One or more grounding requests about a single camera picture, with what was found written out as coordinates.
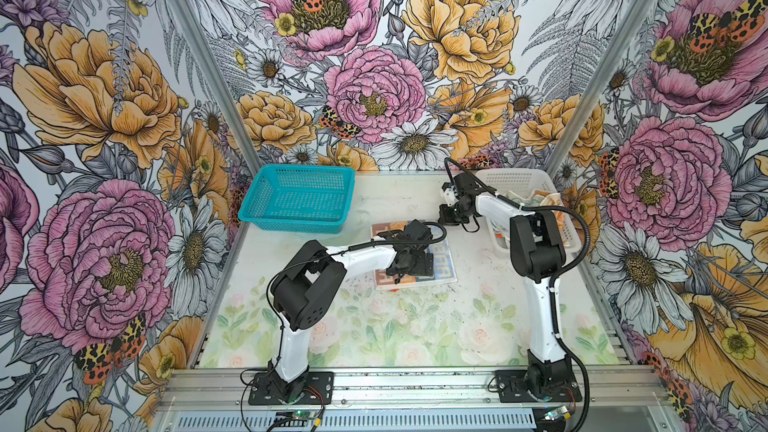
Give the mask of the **teal plastic basket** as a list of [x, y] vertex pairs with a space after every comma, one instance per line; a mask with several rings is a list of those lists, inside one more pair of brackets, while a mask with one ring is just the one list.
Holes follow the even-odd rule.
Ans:
[[238, 218], [265, 231], [337, 234], [354, 195], [348, 167], [269, 164], [253, 179]]

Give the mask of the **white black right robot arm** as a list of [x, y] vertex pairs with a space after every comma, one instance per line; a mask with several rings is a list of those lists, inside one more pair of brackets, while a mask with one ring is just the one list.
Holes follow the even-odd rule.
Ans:
[[573, 381], [558, 318], [558, 279], [567, 254], [557, 216], [568, 210], [514, 203], [468, 172], [450, 174], [442, 195], [440, 224], [464, 226], [484, 217], [506, 233], [512, 269], [523, 278], [531, 325], [525, 388], [536, 400], [550, 398]]

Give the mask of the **striped rabbit lettering towel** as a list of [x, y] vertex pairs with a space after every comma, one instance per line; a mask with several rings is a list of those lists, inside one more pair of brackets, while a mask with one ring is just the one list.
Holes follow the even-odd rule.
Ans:
[[[375, 287], [378, 290], [396, 291], [410, 287], [442, 285], [457, 281], [457, 274], [447, 240], [447, 233], [437, 223], [429, 221], [421, 222], [428, 225], [432, 231], [433, 238], [430, 241], [428, 250], [434, 256], [434, 277], [427, 279], [406, 279], [401, 284], [395, 284], [393, 280], [388, 278], [384, 273], [387, 268], [376, 270], [374, 272], [374, 281]], [[373, 238], [380, 238], [377, 236], [378, 232], [391, 230], [398, 226], [404, 226], [407, 223], [407, 221], [376, 223], [371, 226], [371, 235]]]

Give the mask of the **white plastic laundry basket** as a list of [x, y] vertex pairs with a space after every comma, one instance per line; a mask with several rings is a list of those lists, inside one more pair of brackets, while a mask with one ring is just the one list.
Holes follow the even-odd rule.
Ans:
[[[525, 205], [539, 205], [548, 196], [561, 198], [549, 175], [542, 170], [494, 168], [477, 171], [476, 176], [502, 195]], [[509, 240], [506, 232], [486, 216], [483, 217], [482, 224], [485, 226], [494, 255], [502, 259], [508, 258]], [[571, 259], [581, 249], [581, 239], [571, 218], [559, 220], [559, 228], [567, 258]]]

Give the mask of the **orange and white towel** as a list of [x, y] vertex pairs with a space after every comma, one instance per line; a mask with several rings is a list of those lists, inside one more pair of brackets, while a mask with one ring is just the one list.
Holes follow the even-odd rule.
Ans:
[[[535, 189], [529, 199], [532, 206], [564, 206], [561, 194], [558, 192], [548, 192], [545, 190]], [[554, 216], [556, 218], [560, 233], [564, 233], [566, 231], [566, 214], [560, 211], [555, 211]]]

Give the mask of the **aluminium front rail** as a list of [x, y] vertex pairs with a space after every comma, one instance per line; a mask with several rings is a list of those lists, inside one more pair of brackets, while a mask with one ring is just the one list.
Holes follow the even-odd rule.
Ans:
[[647, 366], [591, 366], [580, 394], [535, 400], [492, 367], [318, 369], [323, 394], [257, 398], [253, 372], [181, 371], [161, 399], [155, 431], [682, 431]]

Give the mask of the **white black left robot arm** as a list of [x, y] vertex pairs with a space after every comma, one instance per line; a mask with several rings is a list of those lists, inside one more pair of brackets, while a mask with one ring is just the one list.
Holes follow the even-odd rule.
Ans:
[[257, 389], [283, 403], [315, 393], [308, 363], [312, 329], [331, 309], [345, 280], [375, 271], [397, 281], [429, 272], [433, 266], [429, 247], [446, 237], [444, 226], [412, 220], [358, 244], [326, 247], [317, 240], [303, 244], [268, 286], [268, 303], [279, 319], [280, 345]]

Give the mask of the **aluminium corner post left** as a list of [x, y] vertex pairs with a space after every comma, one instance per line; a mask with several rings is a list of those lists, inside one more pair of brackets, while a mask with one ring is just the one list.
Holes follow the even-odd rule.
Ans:
[[263, 162], [252, 144], [244, 123], [235, 106], [235, 100], [221, 73], [216, 58], [209, 46], [205, 31], [193, 11], [189, 0], [166, 0], [174, 17], [174, 21], [183, 31], [183, 35], [191, 48], [196, 63], [200, 66], [214, 99], [230, 126], [236, 144], [239, 147], [251, 175], [255, 177]]

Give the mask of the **aluminium corner post right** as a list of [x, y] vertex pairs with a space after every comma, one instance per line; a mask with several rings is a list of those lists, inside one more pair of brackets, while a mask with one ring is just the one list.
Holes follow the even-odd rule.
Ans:
[[614, 36], [611, 38], [605, 53], [601, 56], [595, 73], [587, 84], [574, 113], [566, 125], [550, 156], [546, 173], [553, 177], [561, 163], [569, 155], [572, 147], [597, 106], [602, 91], [609, 81], [612, 71], [621, 61], [621, 54], [628, 47], [631, 39], [642, 25], [649, 11], [656, 7], [658, 0], [632, 0], [627, 9], [626, 17], [617, 23]]

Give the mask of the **aluminium corner post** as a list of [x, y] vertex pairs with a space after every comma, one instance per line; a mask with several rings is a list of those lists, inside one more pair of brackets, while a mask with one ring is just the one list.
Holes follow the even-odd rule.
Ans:
[[239, 147], [251, 175], [255, 177], [263, 162], [252, 144], [244, 123], [235, 106], [235, 100], [221, 73], [216, 58], [209, 46], [205, 31], [193, 11], [189, 0], [166, 0], [174, 17], [174, 21], [183, 31], [183, 35], [191, 48], [196, 63], [200, 66], [214, 99], [230, 126], [236, 144]]
[[561, 163], [569, 155], [572, 147], [597, 106], [602, 91], [609, 81], [612, 71], [621, 61], [621, 54], [628, 47], [631, 39], [642, 25], [649, 11], [656, 7], [658, 0], [632, 0], [627, 9], [626, 17], [617, 23], [614, 36], [611, 38], [605, 53], [601, 56], [595, 73], [587, 84], [574, 113], [566, 125], [550, 156], [546, 173], [553, 177]]

